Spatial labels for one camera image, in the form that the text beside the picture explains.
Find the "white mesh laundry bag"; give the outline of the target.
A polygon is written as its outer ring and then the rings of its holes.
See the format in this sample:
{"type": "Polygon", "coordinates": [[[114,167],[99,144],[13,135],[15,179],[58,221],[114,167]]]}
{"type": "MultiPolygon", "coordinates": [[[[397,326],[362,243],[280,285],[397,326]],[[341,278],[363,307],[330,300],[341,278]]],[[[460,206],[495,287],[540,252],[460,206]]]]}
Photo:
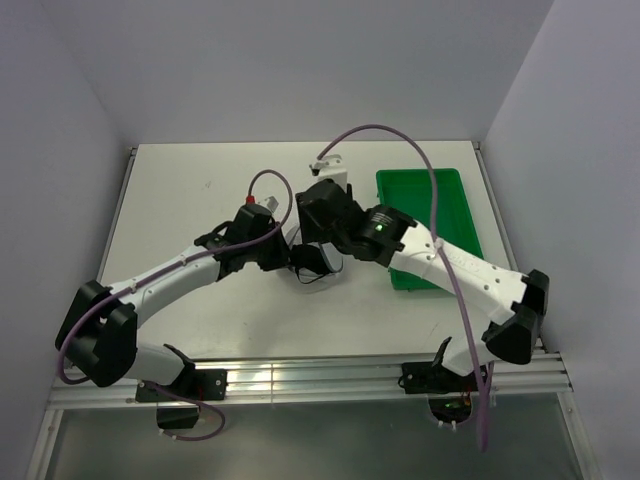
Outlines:
{"type": "Polygon", "coordinates": [[[343,255],[329,243],[304,242],[301,226],[296,224],[285,234],[289,248],[286,279],[298,292],[312,294],[328,290],[339,283],[345,269],[343,255]]]}

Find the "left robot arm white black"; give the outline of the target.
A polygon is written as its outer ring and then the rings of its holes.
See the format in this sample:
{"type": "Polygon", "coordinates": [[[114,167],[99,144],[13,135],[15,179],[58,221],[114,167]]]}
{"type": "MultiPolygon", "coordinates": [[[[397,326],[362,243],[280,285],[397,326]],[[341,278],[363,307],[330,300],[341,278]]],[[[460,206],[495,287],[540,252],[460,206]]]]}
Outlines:
{"type": "Polygon", "coordinates": [[[55,340],[58,362],[82,372],[79,383],[108,387],[123,378],[159,387],[172,399],[191,396],[199,378],[192,359],[168,345],[145,345],[138,329],[156,313],[246,264],[283,268],[290,249],[270,211],[242,206],[234,219],[198,237],[176,257],[131,279],[82,285],[55,340]]]}

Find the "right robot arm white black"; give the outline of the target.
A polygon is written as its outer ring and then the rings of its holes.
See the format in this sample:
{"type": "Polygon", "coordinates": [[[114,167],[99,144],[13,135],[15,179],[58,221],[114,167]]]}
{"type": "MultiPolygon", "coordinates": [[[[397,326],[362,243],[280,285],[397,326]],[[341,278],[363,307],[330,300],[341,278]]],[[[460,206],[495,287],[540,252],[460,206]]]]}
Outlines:
{"type": "Polygon", "coordinates": [[[547,311],[546,274],[500,268],[392,207],[362,209],[350,188],[331,180],[297,194],[296,203],[304,241],[330,243],[357,260],[416,276],[486,315],[481,335],[467,327],[464,339],[446,338],[433,360],[403,364],[399,384],[406,393],[473,392],[486,381],[489,363],[530,363],[547,311]]]}

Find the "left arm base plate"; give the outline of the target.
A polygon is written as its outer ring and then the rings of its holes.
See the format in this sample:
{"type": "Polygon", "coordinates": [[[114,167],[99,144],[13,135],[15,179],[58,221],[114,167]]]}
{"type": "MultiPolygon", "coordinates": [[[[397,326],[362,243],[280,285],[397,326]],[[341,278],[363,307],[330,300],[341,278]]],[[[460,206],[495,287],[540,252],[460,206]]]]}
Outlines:
{"type": "Polygon", "coordinates": [[[146,381],[138,386],[135,401],[138,403],[162,403],[174,401],[222,401],[226,395],[227,371],[225,369],[194,369],[181,373],[170,385],[161,385],[163,392],[150,387],[146,381]]]}

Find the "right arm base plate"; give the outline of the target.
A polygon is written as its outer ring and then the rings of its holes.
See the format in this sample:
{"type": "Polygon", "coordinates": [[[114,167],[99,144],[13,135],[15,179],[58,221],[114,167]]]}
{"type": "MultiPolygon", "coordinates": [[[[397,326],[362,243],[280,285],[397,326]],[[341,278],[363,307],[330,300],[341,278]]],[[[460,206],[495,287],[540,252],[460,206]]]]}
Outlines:
{"type": "Polygon", "coordinates": [[[458,375],[444,368],[441,360],[402,363],[397,383],[407,395],[478,391],[474,372],[458,375]]]}

